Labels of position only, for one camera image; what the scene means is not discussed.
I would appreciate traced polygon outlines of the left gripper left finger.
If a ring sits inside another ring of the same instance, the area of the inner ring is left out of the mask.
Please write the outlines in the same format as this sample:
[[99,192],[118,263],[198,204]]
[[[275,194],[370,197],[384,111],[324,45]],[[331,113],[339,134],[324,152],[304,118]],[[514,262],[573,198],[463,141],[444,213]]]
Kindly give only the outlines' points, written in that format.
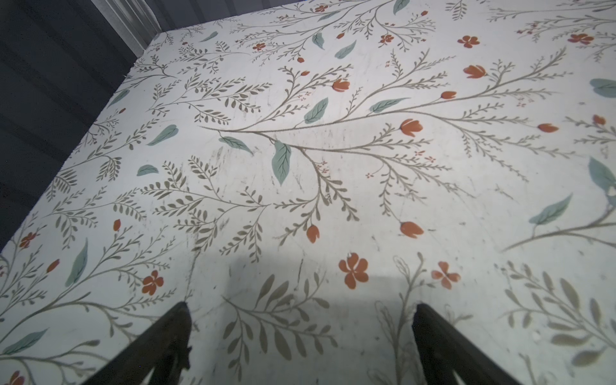
[[85,383],[178,384],[190,369],[192,324],[187,303],[177,303]]

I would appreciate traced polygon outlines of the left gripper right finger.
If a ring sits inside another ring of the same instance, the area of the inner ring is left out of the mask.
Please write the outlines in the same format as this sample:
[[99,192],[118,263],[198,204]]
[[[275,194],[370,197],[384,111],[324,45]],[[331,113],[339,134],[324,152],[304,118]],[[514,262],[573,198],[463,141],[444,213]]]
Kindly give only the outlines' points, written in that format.
[[518,383],[431,306],[416,307],[412,330],[428,384]]

